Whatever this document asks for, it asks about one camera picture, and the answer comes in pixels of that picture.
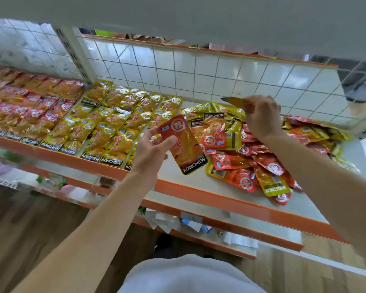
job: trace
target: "white shirt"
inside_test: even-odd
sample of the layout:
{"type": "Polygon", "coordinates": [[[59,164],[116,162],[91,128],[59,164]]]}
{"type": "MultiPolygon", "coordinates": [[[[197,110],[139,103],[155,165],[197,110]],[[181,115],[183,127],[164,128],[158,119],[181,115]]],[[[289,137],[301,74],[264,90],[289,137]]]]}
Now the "white shirt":
{"type": "Polygon", "coordinates": [[[265,293],[233,265],[188,254],[149,259],[132,268],[118,293],[265,293]]]}

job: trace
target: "person's left hand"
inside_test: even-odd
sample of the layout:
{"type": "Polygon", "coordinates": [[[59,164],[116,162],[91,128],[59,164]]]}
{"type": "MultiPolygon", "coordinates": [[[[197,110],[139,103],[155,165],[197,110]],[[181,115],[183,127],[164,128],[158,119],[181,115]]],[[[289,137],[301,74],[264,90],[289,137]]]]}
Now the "person's left hand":
{"type": "Polygon", "coordinates": [[[178,141],[176,136],[170,136],[163,140],[157,138],[153,142],[151,137],[159,133],[159,128],[151,128],[146,130],[140,141],[137,143],[136,153],[130,174],[139,175],[142,181],[139,183],[149,182],[153,187],[157,180],[157,173],[168,158],[166,154],[178,141]]]}

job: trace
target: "black label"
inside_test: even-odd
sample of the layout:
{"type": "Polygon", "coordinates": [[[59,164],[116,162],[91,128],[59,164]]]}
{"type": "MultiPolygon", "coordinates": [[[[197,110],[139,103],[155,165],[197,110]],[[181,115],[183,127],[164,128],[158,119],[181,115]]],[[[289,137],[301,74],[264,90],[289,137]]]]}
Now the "black label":
{"type": "Polygon", "coordinates": [[[132,169],[132,164],[130,164],[130,163],[127,163],[126,165],[125,165],[125,170],[126,171],[130,171],[131,169],[132,169]]]}
{"type": "Polygon", "coordinates": [[[62,145],[50,145],[50,144],[47,144],[47,143],[42,143],[41,145],[39,145],[40,147],[43,147],[43,148],[46,148],[46,149],[49,149],[49,150],[52,150],[52,151],[58,151],[62,145]]]}
{"type": "Polygon", "coordinates": [[[203,118],[197,118],[190,121],[191,127],[199,127],[203,125],[203,118]]]}
{"type": "Polygon", "coordinates": [[[99,160],[100,160],[100,157],[87,155],[87,154],[84,154],[84,153],[80,156],[80,158],[87,159],[87,160],[90,160],[90,161],[95,161],[95,162],[99,162],[99,160]]]}
{"type": "Polygon", "coordinates": [[[216,112],[216,113],[205,113],[203,115],[204,118],[207,118],[207,117],[215,117],[215,118],[224,118],[224,113],[220,113],[220,112],[216,112]]]}
{"type": "Polygon", "coordinates": [[[73,156],[73,155],[75,155],[78,152],[78,150],[72,150],[72,149],[67,149],[67,148],[60,148],[60,152],[73,156]]]}
{"type": "Polygon", "coordinates": [[[183,172],[184,175],[188,175],[190,172],[193,172],[196,169],[199,169],[201,166],[204,166],[206,163],[207,163],[207,158],[202,153],[201,157],[198,158],[195,162],[189,164],[186,167],[181,167],[180,169],[181,169],[181,171],[183,172]]]}
{"type": "Polygon", "coordinates": [[[90,105],[90,106],[94,106],[94,107],[99,104],[99,102],[88,101],[87,99],[82,99],[82,103],[90,105]]]}
{"type": "Polygon", "coordinates": [[[10,132],[7,133],[5,135],[5,137],[8,138],[8,139],[11,139],[11,140],[15,140],[15,141],[19,141],[22,138],[20,136],[14,135],[13,133],[10,133],[10,132]]]}
{"type": "Polygon", "coordinates": [[[33,146],[37,146],[40,143],[40,141],[30,140],[29,138],[26,138],[26,137],[21,139],[20,142],[25,143],[25,144],[29,144],[29,145],[33,145],[33,146]]]}
{"type": "Polygon", "coordinates": [[[116,159],[102,158],[100,160],[100,163],[108,164],[109,166],[121,166],[123,163],[123,160],[122,159],[116,160],[116,159]]]}

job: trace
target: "wire grid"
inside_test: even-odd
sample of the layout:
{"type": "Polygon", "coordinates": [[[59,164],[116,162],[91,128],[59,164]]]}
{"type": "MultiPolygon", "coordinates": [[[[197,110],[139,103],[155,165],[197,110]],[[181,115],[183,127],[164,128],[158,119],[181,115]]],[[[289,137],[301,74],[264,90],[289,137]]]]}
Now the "wire grid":
{"type": "Polygon", "coordinates": [[[81,79],[49,23],[0,19],[0,66],[81,79]]]}
{"type": "MultiPolygon", "coordinates": [[[[161,92],[161,93],[166,93],[166,94],[172,94],[172,95],[178,95],[178,96],[183,96],[183,97],[188,97],[188,98],[194,98],[194,99],[200,99],[200,100],[212,100],[215,102],[220,102],[220,96],[218,94],[215,94],[215,83],[216,80],[214,78],[220,78],[220,79],[225,79],[225,80],[230,80],[230,78],[225,78],[225,77],[219,77],[219,76],[207,76],[207,75],[200,75],[200,76],[206,76],[208,78],[213,78],[212,79],[212,88],[211,90],[209,89],[208,92],[196,92],[195,89],[193,88],[189,88],[189,89],[184,89],[184,88],[178,88],[176,85],[176,72],[178,73],[186,73],[188,74],[196,74],[195,71],[193,71],[192,73],[190,72],[185,72],[182,70],[178,70],[176,68],[176,53],[179,52],[181,53],[183,52],[191,52],[191,55],[195,56],[195,60],[194,60],[194,70],[196,69],[196,63],[197,63],[197,56],[201,55],[203,52],[199,52],[199,51],[187,51],[187,50],[181,50],[181,49],[171,49],[171,48],[167,48],[167,47],[163,47],[163,46],[157,46],[157,45],[144,45],[141,43],[138,43],[137,41],[134,40],[130,40],[127,39],[127,41],[117,41],[113,38],[108,38],[108,37],[100,37],[100,36],[96,36],[94,38],[90,38],[89,36],[78,36],[78,39],[82,39],[84,40],[85,44],[87,45],[87,49],[85,49],[87,58],[89,59],[91,65],[93,66],[95,73],[97,74],[97,76],[101,79],[106,79],[106,80],[111,80],[113,81],[115,84],[117,85],[122,85],[122,86],[127,86],[130,88],[139,88],[139,89],[146,89],[149,91],[154,91],[154,92],[161,92]],[[149,50],[149,55],[152,56],[151,58],[151,62],[149,61],[148,63],[144,63],[142,61],[142,63],[138,63],[138,57],[137,57],[137,51],[134,48],[147,48],[149,50]],[[132,58],[132,62],[128,62],[126,58],[124,58],[122,60],[122,57],[124,56],[124,52],[127,51],[127,49],[129,49],[129,53],[132,54],[133,58],[132,58]],[[155,51],[159,51],[161,48],[166,48],[167,50],[171,51],[171,67],[170,68],[163,68],[163,67],[159,67],[157,65],[156,62],[156,57],[155,57],[155,51]],[[157,71],[155,72],[156,76],[155,76],[155,80],[153,82],[149,82],[149,81],[144,81],[143,79],[143,69],[145,68],[156,68],[157,71]],[[161,71],[174,71],[174,83],[171,85],[163,85],[161,83],[160,80],[160,72],[161,71]],[[137,79],[133,79],[132,77],[132,73],[135,72],[137,74],[137,79]]],[[[216,67],[215,69],[218,69],[218,63],[219,63],[219,58],[221,56],[221,53],[213,53],[213,52],[209,52],[208,55],[213,55],[217,57],[217,63],[216,63],[216,67]]],[[[238,57],[240,59],[239,62],[239,70],[236,74],[236,78],[239,77],[239,73],[241,71],[241,67],[243,64],[243,58],[238,57]]],[[[296,66],[299,66],[300,64],[295,63],[293,64],[293,68],[290,69],[288,75],[285,77],[285,79],[283,80],[282,84],[279,85],[271,85],[271,84],[266,84],[268,86],[273,86],[273,87],[279,87],[278,92],[280,91],[280,87],[283,86],[283,84],[286,82],[286,80],[289,78],[290,73],[294,70],[294,68],[296,66]]],[[[264,72],[262,73],[262,77],[264,76],[264,73],[266,71],[268,67],[268,64],[266,65],[266,68],[264,70],[264,72]]],[[[314,81],[315,78],[317,78],[317,76],[320,75],[321,71],[323,69],[320,70],[320,72],[318,72],[316,74],[316,77],[313,78],[312,82],[314,81]]],[[[193,76],[193,86],[195,86],[195,78],[196,76],[193,76]]],[[[238,83],[239,80],[234,80],[233,83],[233,88],[232,88],[232,92],[231,94],[234,93],[236,84],[238,83]]],[[[256,88],[252,91],[252,94],[255,94],[258,91],[258,88],[260,85],[258,85],[258,82],[250,82],[250,81],[246,81],[247,83],[253,83],[256,84],[256,88]]],[[[302,90],[302,91],[308,91],[310,85],[312,84],[312,82],[305,88],[305,89],[298,89],[298,90],[302,90]]],[[[331,95],[337,95],[334,94],[334,92],[338,89],[338,88],[342,88],[342,82],[339,81],[339,84],[337,84],[336,87],[334,87],[330,92],[326,93],[325,98],[323,99],[323,102],[325,100],[327,100],[331,95]]],[[[296,100],[296,102],[294,103],[294,105],[291,105],[289,107],[282,107],[282,112],[284,114],[289,113],[290,111],[294,112],[305,112],[304,116],[306,117],[310,117],[313,113],[316,113],[315,115],[324,115],[325,120],[326,121],[335,121],[337,123],[340,124],[352,124],[352,123],[356,123],[358,121],[358,118],[353,118],[351,115],[347,115],[349,107],[346,106],[344,107],[340,112],[336,113],[336,114],[328,114],[328,113],[322,113],[322,112],[317,112],[317,109],[312,109],[312,110],[304,110],[304,109],[295,109],[295,105],[298,102],[298,100],[301,98],[301,96],[296,100]]]]}

